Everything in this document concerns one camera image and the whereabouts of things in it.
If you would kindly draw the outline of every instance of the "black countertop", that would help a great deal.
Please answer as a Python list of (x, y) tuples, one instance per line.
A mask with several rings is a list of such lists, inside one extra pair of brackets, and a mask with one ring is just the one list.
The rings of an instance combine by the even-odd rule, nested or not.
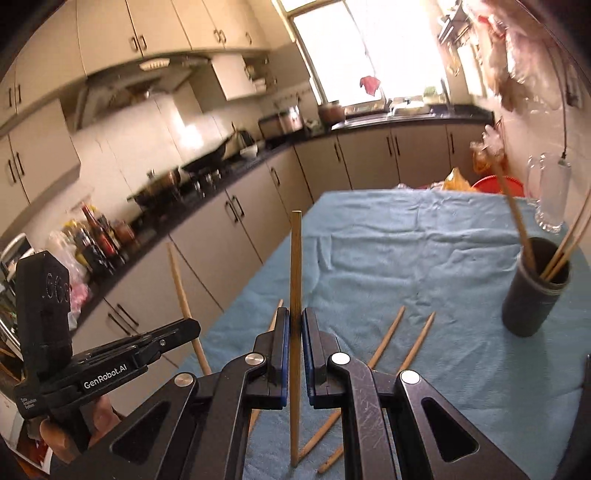
[(353, 124), (337, 124), (332, 130), (324, 130), (319, 132), (312, 132), (305, 137), (298, 137), (290, 140), (278, 147), (269, 148), (259, 151), (258, 155), (251, 159), (242, 159), (232, 164), (232, 171), (225, 176), (217, 185), (216, 191), (210, 192), (205, 197), (195, 197), (187, 199), (183, 203), (175, 203), (171, 205), (171, 211), (167, 213), (165, 219), (158, 222), (157, 226), (151, 226), (137, 232), (138, 245), (129, 253), (129, 259), (122, 267), (119, 267), (114, 275), (103, 279), (98, 283), (90, 285), (91, 298), (82, 307), (80, 317), (78, 318), (78, 325), (82, 325), (84, 321), (90, 316), (95, 307), (104, 299), (104, 297), (119, 283), (119, 281), (139, 263), (142, 258), (148, 254), (158, 243), (160, 243), (171, 231), (183, 223), (187, 218), (199, 210), (203, 205), (212, 200), (223, 192), (227, 187), (234, 182), (241, 179), (251, 170), (258, 167), (267, 159), (277, 155), (278, 153), (291, 148), (292, 146), (313, 140), (316, 138), (325, 138), (331, 135), (342, 134), (351, 130), (358, 130), (360, 128), (383, 128), (388, 125), (399, 124), (494, 124), (494, 117), (492, 112), (484, 110), (474, 105), (456, 105), (454, 113), (448, 113), (443, 105), (443, 109), (438, 108), (434, 114), (419, 115), (415, 117), (392, 117), (384, 116), (383, 119), (373, 119), (368, 122), (356, 119)]

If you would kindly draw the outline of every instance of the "wooden stick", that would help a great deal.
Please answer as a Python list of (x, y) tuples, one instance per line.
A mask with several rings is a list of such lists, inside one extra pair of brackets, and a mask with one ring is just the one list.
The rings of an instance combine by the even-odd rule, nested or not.
[(491, 161), (491, 167), (493, 173), (496, 175), (497, 180), (501, 184), (501, 188), (503, 189), (503, 193), (505, 194), (507, 203), (509, 203), (509, 208), (513, 215), (513, 221), (515, 222), (517, 232), (519, 233), (519, 238), (521, 239), (521, 245), (523, 246), (525, 264), (532, 272), (536, 272), (534, 251), (531, 248), (530, 238), (527, 236), (527, 230), (525, 229), (525, 225), (523, 223), (523, 218), (521, 217), (519, 207), (517, 206), (517, 203), (513, 198), (513, 195), (511, 194), (509, 185), (507, 185), (507, 181), (505, 180), (505, 176), (503, 175), (503, 171), (501, 170), (501, 167), (496, 162), (496, 160)]
[(544, 271), (540, 275), (542, 280), (548, 279), (550, 272), (558, 263), (558, 259), (563, 255), (564, 247), (566, 247), (567, 242), (573, 236), (575, 229), (578, 227), (579, 222), (581, 221), (581, 218), (583, 217), (583, 211), (587, 208), (587, 204), (589, 202), (590, 197), (591, 197), (591, 187), (589, 189), (587, 189), (587, 194), (585, 195), (585, 200), (583, 202), (583, 206), (579, 210), (579, 213), (577, 214), (577, 216), (574, 220), (573, 226), (571, 228), (569, 228), (569, 231), (564, 236), (562, 242), (560, 242), (560, 246), (558, 247), (558, 250), (552, 256), (552, 260), (550, 260), (548, 262), (548, 265), (546, 265), (546, 268), (544, 269)]
[[(429, 328), (431, 328), (431, 324), (433, 323), (434, 319), (435, 319), (435, 312), (433, 312), (431, 315), (429, 315), (429, 318), (425, 322), (425, 326), (421, 330), (421, 333), (419, 334), (417, 341), (414, 342), (414, 345), (410, 349), (407, 357), (404, 359), (404, 362), (402, 362), (402, 365), (400, 365), (400, 368), (398, 369), (398, 372), (396, 373), (397, 375), (400, 372), (406, 370), (410, 366), (410, 364), (413, 362), (414, 358), (417, 356), (417, 353), (420, 350), (421, 345), (423, 344), (423, 342), (425, 340), (425, 337), (429, 333)], [(343, 455), (344, 451), (345, 450), (342, 445), (339, 448), (337, 448), (336, 451), (329, 457), (329, 459), (327, 461), (325, 461), (325, 463), (323, 463), (320, 466), (320, 468), (318, 469), (318, 473), (324, 473), (330, 467), (332, 467), (336, 463), (336, 461), (340, 458), (340, 456)]]
[(591, 223), (591, 215), (589, 215), (589, 217), (587, 218), (585, 225), (583, 225), (583, 229), (575, 237), (571, 246), (564, 253), (564, 255), (560, 258), (560, 261), (556, 264), (556, 266), (552, 269), (552, 271), (549, 273), (548, 277), (545, 279), (546, 281), (551, 282), (552, 279), (556, 276), (556, 274), (562, 269), (564, 264), (567, 261), (569, 261), (570, 256), (573, 254), (574, 250), (579, 246), (580, 241), (583, 239), (583, 235), (587, 231), (587, 227), (589, 227), (589, 223)]
[[(187, 301), (187, 294), (183, 288), (183, 280), (181, 279), (181, 271), (178, 267), (177, 257), (174, 254), (174, 245), (172, 242), (167, 243), (168, 247), (168, 260), (170, 262), (170, 270), (173, 273), (173, 280), (174, 280), (174, 287), (177, 290), (177, 297), (178, 297), (178, 304), (181, 307), (181, 312), (183, 312), (183, 317), (186, 319), (192, 319), (191, 310), (189, 309), (189, 302)], [(201, 367), (201, 371), (204, 375), (211, 375), (212, 369), (207, 363), (207, 358), (205, 357), (205, 352), (203, 351), (203, 347), (201, 346), (201, 341), (199, 338), (195, 338), (191, 340), (193, 344), (193, 350), (195, 350), (195, 355), (197, 355), (197, 360), (199, 361), (199, 366)]]
[[(392, 322), (392, 325), (390, 326), (390, 328), (386, 332), (386, 335), (382, 339), (382, 342), (379, 344), (379, 347), (375, 351), (373, 357), (368, 362), (368, 364), (367, 364), (368, 367), (375, 368), (376, 364), (379, 361), (379, 358), (382, 356), (382, 353), (384, 353), (384, 350), (388, 346), (388, 343), (390, 342), (390, 339), (392, 338), (392, 335), (394, 334), (396, 327), (398, 327), (400, 320), (402, 320), (402, 316), (404, 315), (404, 310), (405, 310), (404, 306), (400, 307), (400, 310), (398, 311), (396, 318)], [(324, 435), (326, 435), (328, 433), (330, 428), (336, 423), (336, 421), (339, 418), (340, 418), (340, 408), (338, 410), (334, 411), (330, 415), (328, 420), (326, 420), (326, 422), (324, 422), (324, 425), (322, 425), (322, 427), (319, 428), (318, 432), (316, 432), (314, 434), (314, 436), (310, 439), (310, 441), (308, 443), (306, 443), (304, 448), (302, 448), (302, 450), (300, 450), (298, 462), (301, 462), (302, 458), (304, 458), (306, 455), (308, 455), (312, 451), (312, 449), (318, 444), (319, 441), (322, 440)]]
[[(279, 301), (279, 303), (277, 304), (277, 308), (275, 309), (275, 313), (273, 314), (273, 318), (271, 320), (271, 324), (269, 325), (269, 328), (267, 329), (267, 332), (272, 332), (273, 330), (275, 330), (275, 323), (277, 321), (277, 310), (280, 309), (281, 307), (283, 307), (283, 299), (281, 299)], [(255, 408), (252, 411), (251, 421), (248, 424), (248, 436), (251, 435), (252, 429), (255, 427), (256, 420), (260, 414), (261, 414), (261, 411), (258, 408)]]
[(291, 212), (290, 271), (290, 461), (297, 466), (300, 441), (301, 357), (301, 211)]

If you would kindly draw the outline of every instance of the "red cloth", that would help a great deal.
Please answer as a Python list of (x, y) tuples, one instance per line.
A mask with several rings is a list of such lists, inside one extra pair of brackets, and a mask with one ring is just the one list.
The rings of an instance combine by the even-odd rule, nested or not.
[(382, 82), (380, 82), (376, 77), (368, 76), (363, 77), (359, 81), (359, 87), (365, 87), (365, 91), (368, 93), (368, 95), (375, 97), (375, 92), (378, 90), (380, 83)]

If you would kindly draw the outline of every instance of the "black cup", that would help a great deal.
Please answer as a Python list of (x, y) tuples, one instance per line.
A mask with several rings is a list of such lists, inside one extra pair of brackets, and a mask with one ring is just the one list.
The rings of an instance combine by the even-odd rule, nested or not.
[(525, 266), (521, 249), (502, 309), (503, 324), (520, 337), (532, 336), (540, 329), (570, 280), (570, 262), (564, 264), (551, 282), (542, 280), (540, 274), (558, 247), (545, 238), (530, 238), (530, 242), (537, 272)]

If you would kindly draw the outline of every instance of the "kitchen utensil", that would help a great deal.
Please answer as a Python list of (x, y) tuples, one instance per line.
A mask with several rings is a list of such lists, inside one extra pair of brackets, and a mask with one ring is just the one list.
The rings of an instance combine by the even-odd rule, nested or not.
[(304, 128), (304, 120), (300, 109), (294, 105), (281, 112), (261, 118), (258, 121), (262, 136), (265, 140), (282, 137)]
[[(569, 194), (572, 169), (570, 163), (557, 154), (542, 153), (539, 158), (530, 157), (527, 161), (525, 194), (527, 202), (536, 206), (535, 219), (547, 232), (558, 233), (564, 222), (564, 210)], [(540, 168), (539, 198), (531, 193), (530, 175), (533, 169)]]
[(540, 273), (557, 250), (550, 240), (530, 238), (537, 270), (524, 262), (524, 249), (517, 258), (517, 270), (502, 308), (505, 327), (517, 336), (529, 337), (537, 332), (570, 280), (570, 263), (566, 262), (552, 281)]

